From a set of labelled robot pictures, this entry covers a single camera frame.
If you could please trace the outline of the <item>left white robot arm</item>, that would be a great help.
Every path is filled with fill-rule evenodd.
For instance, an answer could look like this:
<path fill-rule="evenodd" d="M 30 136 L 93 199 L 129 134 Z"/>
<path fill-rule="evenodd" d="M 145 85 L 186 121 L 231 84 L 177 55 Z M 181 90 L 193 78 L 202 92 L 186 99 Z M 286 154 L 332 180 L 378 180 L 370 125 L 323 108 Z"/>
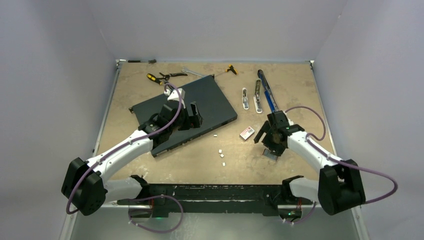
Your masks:
<path fill-rule="evenodd" d="M 168 141 L 173 132 L 200 128 L 202 123 L 196 102 L 186 108 L 179 100 L 169 100 L 160 112 L 113 148 L 88 160 L 75 158 L 69 163 L 61 187 L 61 193 L 67 198 L 66 213 L 81 212 L 88 216 L 103 203 L 119 199 L 131 199 L 138 205 L 146 203 L 149 191 L 137 177 L 129 177 L 123 186 L 116 188 L 105 184 L 128 163 Z"/>

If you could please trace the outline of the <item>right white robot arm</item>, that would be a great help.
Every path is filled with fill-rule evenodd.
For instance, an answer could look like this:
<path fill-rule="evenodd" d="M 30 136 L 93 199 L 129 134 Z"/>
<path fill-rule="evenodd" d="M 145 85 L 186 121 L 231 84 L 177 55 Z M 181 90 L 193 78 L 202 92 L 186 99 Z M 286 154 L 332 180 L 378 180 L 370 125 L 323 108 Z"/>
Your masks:
<path fill-rule="evenodd" d="M 262 142 L 272 155 L 285 150 L 298 154 L 318 173 L 318 180 L 295 176 L 282 181 L 280 196 L 288 204 L 299 198 L 321 205 L 328 215 L 360 206 L 366 202 L 365 190 L 357 163 L 333 155 L 311 139 L 283 111 L 272 112 L 258 131 L 254 142 Z"/>

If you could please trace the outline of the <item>blue stapler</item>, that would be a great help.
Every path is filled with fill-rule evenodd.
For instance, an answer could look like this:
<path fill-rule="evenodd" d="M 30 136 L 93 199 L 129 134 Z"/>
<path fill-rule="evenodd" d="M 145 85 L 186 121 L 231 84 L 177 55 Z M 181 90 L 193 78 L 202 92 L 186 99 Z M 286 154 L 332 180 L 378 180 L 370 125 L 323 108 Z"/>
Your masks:
<path fill-rule="evenodd" d="M 268 105 L 270 107 L 271 112 L 274 113 L 274 112 L 279 111 L 279 107 L 278 107 L 278 105 L 277 105 L 277 103 L 274 99 L 271 88 L 269 86 L 269 83 L 268 83 L 268 81 L 265 77 L 263 70 L 259 69 L 257 71 L 257 75 L 258 75 L 259 79 L 261 80 L 262 86 L 264 88 L 264 94 L 265 94 L 265 97 L 266 97 L 266 100 L 268 102 Z"/>

